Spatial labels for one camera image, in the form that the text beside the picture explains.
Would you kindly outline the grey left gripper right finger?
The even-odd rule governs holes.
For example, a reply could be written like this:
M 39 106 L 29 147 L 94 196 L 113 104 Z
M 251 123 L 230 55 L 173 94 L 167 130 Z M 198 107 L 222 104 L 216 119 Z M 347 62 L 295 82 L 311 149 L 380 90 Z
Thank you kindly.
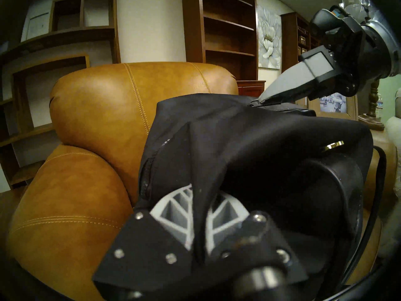
M 208 210 L 205 226 L 205 264 L 211 264 L 228 257 L 244 246 L 256 245 L 261 253 L 251 258 L 280 258 L 287 272 L 289 284 L 309 279 L 286 238 L 272 218 L 263 211 L 249 212 L 235 197 L 219 191 Z

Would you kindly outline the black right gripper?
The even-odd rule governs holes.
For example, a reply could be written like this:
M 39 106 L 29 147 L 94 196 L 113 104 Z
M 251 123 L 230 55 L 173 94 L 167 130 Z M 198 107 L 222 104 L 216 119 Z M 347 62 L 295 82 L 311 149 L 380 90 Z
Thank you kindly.
M 377 78 L 377 40 L 367 26 L 333 22 L 325 28 L 325 47 L 301 55 L 260 96 L 259 105 L 277 105 L 303 98 L 314 100 L 335 92 L 338 65 L 340 93 L 354 96 L 366 82 Z

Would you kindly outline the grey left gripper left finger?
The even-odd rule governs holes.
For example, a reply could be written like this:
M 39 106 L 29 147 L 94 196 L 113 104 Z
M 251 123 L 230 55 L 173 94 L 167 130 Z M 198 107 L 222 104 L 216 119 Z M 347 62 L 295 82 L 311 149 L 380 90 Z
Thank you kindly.
M 146 294 L 190 274 L 193 259 L 192 185 L 155 205 L 139 200 L 93 275 L 101 294 Z

